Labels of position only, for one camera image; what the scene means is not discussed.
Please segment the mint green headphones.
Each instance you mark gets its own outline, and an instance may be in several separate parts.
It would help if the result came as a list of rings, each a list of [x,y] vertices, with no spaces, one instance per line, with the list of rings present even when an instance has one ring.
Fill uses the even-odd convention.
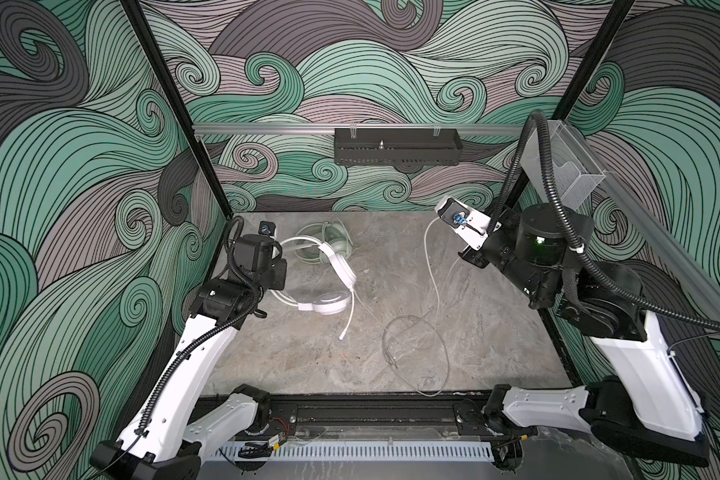
[[[301,228],[296,235],[317,238],[321,242],[329,244],[335,253],[341,255],[346,260],[348,260],[354,252],[354,242],[351,239],[348,229],[340,219],[308,224]],[[296,257],[306,264],[328,265],[330,263],[330,260],[324,252],[316,245],[305,240],[295,240],[292,248]]]

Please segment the white headphones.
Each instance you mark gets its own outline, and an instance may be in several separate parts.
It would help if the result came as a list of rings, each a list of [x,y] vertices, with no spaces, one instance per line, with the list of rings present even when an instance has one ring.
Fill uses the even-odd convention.
[[[289,279],[282,290],[271,290],[275,299],[301,313],[322,316],[347,314],[346,324],[338,334],[343,341],[356,315],[358,296],[357,274],[346,258],[330,243],[310,235],[296,235],[280,241],[283,253],[313,247],[328,261],[327,265],[299,266],[296,277]]]

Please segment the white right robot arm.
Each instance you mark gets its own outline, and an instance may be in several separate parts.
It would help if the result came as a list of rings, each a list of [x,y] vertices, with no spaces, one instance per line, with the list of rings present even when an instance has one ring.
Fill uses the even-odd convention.
[[[568,389],[497,385],[484,408],[493,429],[511,436],[540,426],[579,431],[632,457],[709,465],[703,403],[673,361],[657,314],[584,271],[553,206],[507,214],[495,227],[490,217],[461,204],[443,219],[467,244],[461,258],[493,265],[530,308],[550,307],[559,296],[559,316],[589,338],[614,371]]]

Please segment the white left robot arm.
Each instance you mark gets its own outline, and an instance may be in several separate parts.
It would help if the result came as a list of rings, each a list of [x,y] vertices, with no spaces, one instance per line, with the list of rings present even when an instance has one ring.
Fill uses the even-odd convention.
[[[247,384],[209,413],[191,418],[216,363],[247,317],[265,317],[259,308],[263,294],[285,283],[275,224],[261,222],[255,234],[244,234],[243,225],[239,216],[227,223],[227,277],[201,286],[172,359],[147,400],[116,439],[94,449],[93,478],[195,479],[235,435],[268,429],[270,395]]]

